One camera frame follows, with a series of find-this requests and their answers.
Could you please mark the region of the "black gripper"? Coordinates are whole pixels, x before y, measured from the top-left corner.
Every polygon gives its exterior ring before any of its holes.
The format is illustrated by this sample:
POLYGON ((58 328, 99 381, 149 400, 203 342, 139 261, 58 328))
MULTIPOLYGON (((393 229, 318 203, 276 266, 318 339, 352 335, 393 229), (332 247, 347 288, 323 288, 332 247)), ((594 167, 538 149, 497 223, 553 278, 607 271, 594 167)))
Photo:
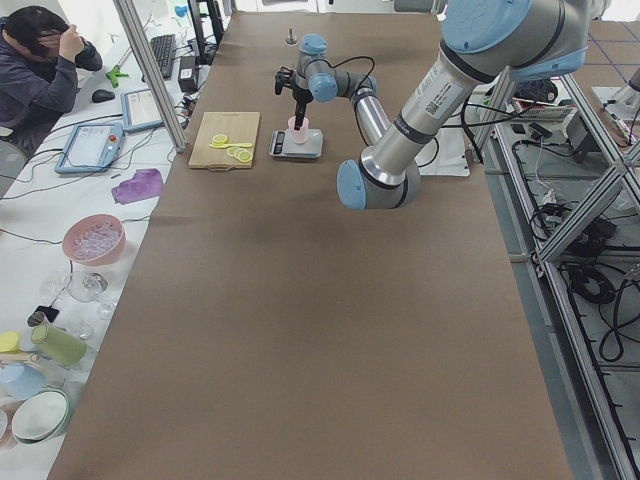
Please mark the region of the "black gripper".
POLYGON ((300 131, 306 115, 306 103, 311 102, 311 92, 308 89, 307 80, 299 74, 292 77, 292 90, 296 100, 293 129, 300 131))

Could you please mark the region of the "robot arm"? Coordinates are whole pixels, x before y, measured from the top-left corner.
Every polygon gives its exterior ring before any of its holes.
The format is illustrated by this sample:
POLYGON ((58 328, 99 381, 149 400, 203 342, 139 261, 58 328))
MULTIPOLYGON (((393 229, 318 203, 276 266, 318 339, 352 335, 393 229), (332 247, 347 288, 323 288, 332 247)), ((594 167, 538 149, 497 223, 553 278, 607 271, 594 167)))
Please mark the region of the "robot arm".
POLYGON ((362 139, 367 146, 373 146, 390 125, 377 98, 376 80, 371 75, 375 61, 366 56, 353 57, 353 60, 369 60, 371 68, 365 74, 349 72, 341 66, 352 59, 332 65, 326 58, 327 47, 326 39, 319 34, 306 34, 300 42, 298 63, 289 77, 296 102, 292 130, 303 129, 309 103, 345 98, 351 102, 362 139))
POLYGON ((395 209, 420 190, 415 158, 474 88, 503 70, 512 80, 578 70, 592 20, 607 1, 450 1, 437 60, 380 140, 343 162, 337 191, 350 209, 395 209))

